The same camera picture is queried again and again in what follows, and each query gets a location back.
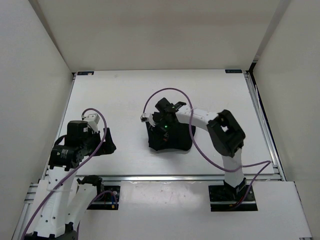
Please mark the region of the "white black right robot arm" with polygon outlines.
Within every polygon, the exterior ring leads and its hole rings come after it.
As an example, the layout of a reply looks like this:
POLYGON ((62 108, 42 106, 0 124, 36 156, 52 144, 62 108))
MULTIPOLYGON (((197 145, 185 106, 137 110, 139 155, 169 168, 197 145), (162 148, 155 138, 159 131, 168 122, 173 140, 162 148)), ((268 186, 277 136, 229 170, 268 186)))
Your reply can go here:
POLYGON ((155 151, 189 151, 195 146, 196 129, 208 132, 215 150, 221 155, 224 171, 224 193, 230 200, 238 199, 246 185, 242 170, 244 131, 229 110, 218 113, 194 109, 185 102, 170 103, 162 98, 154 113, 144 113, 148 146, 155 151))

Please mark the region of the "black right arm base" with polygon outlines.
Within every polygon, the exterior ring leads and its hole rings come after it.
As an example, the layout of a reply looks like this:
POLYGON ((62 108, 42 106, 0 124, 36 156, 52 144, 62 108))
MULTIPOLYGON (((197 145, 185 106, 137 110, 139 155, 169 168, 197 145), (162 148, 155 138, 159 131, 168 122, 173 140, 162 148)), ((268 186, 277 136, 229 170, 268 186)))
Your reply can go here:
POLYGON ((238 194, 233 194, 224 185, 209 185, 211 212, 256 212, 258 206, 253 187, 246 185, 238 194))

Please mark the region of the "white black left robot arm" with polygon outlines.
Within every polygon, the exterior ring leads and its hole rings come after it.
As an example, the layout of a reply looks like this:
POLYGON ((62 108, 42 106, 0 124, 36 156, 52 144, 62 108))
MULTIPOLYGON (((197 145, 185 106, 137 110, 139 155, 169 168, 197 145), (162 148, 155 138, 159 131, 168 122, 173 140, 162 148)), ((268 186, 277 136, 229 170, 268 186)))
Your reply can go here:
POLYGON ((49 157, 47 195, 30 217, 23 240, 76 240, 81 218, 93 201, 110 194, 113 204, 118 204, 114 192, 105 190, 103 179, 97 175, 77 179, 79 187, 69 199, 78 169, 92 157, 116 150, 109 128, 104 127, 100 134, 99 121, 97 114, 72 120, 66 135, 56 141, 49 157))

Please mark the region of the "black pleated skirt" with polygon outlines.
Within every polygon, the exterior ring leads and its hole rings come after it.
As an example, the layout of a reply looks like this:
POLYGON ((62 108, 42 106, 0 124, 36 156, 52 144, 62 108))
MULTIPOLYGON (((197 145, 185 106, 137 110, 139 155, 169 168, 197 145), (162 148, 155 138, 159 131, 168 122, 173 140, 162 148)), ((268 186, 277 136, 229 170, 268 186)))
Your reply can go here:
POLYGON ((188 123, 175 122, 173 125, 158 124, 152 126, 146 122, 148 146, 155 151, 181 150, 189 151, 193 141, 189 132, 188 123))

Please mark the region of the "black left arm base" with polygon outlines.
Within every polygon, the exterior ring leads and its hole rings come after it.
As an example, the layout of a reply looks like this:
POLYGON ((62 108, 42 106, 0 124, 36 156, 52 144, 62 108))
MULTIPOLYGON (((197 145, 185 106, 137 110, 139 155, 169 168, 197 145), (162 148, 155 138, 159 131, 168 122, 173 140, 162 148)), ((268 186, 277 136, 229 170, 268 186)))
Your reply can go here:
POLYGON ((120 206, 120 182, 104 182, 104 195, 99 196, 87 209, 102 211, 117 211, 120 206))

